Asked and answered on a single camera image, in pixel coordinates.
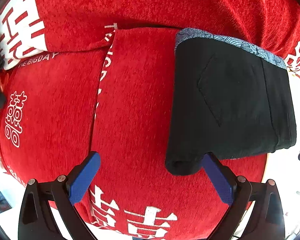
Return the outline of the red sofa cover white characters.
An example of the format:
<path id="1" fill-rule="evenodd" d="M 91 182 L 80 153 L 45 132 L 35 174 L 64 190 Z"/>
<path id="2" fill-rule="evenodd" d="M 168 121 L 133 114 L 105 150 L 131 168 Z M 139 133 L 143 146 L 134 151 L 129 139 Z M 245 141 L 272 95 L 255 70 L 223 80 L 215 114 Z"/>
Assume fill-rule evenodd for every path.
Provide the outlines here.
<path id="1" fill-rule="evenodd" d="M 283 59 L 300 78 L 296 0 L 0 0 L 0 171 L 19 183 L 101 165 L 75 208 L 117 236 L 201 239 L 226 205 L 206 172 L 166 166 L 175 37 L 230 36 Z M 262 180 L 269 153 L 221 160 Z"/>

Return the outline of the black pants with blue waistband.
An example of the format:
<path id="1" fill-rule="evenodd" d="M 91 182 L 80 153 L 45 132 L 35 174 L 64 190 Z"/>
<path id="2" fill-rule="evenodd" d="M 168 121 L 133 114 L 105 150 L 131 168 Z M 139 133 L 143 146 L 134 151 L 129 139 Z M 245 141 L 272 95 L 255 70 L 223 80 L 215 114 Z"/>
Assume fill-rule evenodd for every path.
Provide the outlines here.
<path id="1" fill-rule="evenodd" d="M 288 149 L 296 120 L 281 57 L 238 38 L 185 28 L 175 37 L 165 166 L 197 173 L 205 154 L 238 159 Z"/>

